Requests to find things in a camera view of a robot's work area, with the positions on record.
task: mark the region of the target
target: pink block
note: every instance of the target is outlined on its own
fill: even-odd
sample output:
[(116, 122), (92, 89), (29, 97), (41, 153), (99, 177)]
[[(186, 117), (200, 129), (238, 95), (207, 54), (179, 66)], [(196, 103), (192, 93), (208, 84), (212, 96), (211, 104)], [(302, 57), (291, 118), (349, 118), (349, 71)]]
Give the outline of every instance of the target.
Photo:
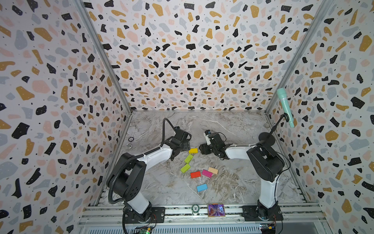
[(209, 178), (212, 178), (212, 175), (213, 175), (213, 173), (211, 173), (211, 172), (209, 172), (209, 171), (207, 171), (207, 170), (203, 170), (203, 173), (202, 173), (204, 176), (207, 176), (207, 177), (209, 177)]

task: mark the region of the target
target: microphone stand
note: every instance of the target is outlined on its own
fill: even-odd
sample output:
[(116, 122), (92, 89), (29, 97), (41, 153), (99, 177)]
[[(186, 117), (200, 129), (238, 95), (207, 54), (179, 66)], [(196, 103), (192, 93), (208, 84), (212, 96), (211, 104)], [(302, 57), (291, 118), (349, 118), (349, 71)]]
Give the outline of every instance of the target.
[(266, 143), (269, 144), (270, 146), (275, 144), (275, 137), (273, 136), (273, 132), (276, 130), (278, 124), (282, 121), (283, 118), (286, 119), (286, 122), (289, 121), (288, 114), (283, 113), (282, 115), (280, 115), (278, 122), (272, 127), (271, 131), (269, 133), (267, 132), (260, 133), (260, 135), (258, 136), (258, 139), (260, 141), (262, 140), (266, 141)]

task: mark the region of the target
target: black round base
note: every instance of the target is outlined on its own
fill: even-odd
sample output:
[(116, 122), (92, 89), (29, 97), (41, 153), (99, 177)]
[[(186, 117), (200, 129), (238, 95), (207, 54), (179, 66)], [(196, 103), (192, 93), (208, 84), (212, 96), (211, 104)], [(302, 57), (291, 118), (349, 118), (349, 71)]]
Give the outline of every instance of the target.
[(266, 141), (266, 143), (268, 143), (270, 146), (275, 144), (275, 138), (270, 133), (260, 133), (258, 139)]

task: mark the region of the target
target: colored block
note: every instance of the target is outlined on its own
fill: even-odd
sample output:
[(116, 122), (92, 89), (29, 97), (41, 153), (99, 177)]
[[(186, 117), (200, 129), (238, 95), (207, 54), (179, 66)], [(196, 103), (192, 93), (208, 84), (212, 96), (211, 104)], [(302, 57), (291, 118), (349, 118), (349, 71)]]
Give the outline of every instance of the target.
[(181, 168), (181, 172), (185, 173), (190, 168), (191, 168), (191, 166), (186, 164), (184, 167)]
[(209, 172), (209, 171), (207, 171), (207, 170), (203, 170), (203, 173), (202, 173), (204, 176), (207, 176), (207, 177), (209, 177), (209, 178), (212, 178), (212, 175), (213, 175), (213, 173), (211, 173), (211, 172)]
[(190, 154), (197, 154), (197, 148), (190, 149), (190, 151), (188, 151), (188, 153), (190, 153)]
[(196, 177), (200, 177), (200, 176), (201, 176), (201, 174), (200, 174), (199, 171), (191, 173), (191, 178), (196, 178)]
[(203, 184), (203, 185), (196, 186), (196, 188), (198, 192), (201, 192), (201, 191), (208, 189), (208, 186), (206, 184)]
[(209, 167), (208, 171), (211, 172), (211, 173), (213, 173), (213, 174), (218, 174), (218, 170), (215, 169), (215, 168), (213, 168), (213, 167)]
[(186, 163), (190, 163), (191, 160), (192, 160), (193, 156), (191, 154), (189, 154), (186, 159), (184, 160)]

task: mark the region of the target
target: blue block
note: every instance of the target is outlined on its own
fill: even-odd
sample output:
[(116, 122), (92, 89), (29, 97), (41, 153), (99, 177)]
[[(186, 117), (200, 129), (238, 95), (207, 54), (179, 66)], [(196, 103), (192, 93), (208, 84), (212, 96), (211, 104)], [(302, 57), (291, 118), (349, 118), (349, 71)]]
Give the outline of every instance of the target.
[(196, 188), (197, 188), (197, 191), (200, 192), (200, 191), (204, 191), (208, 189), (208, 186), (206, 184), (203, 184), (203, 185), (196, 186)]

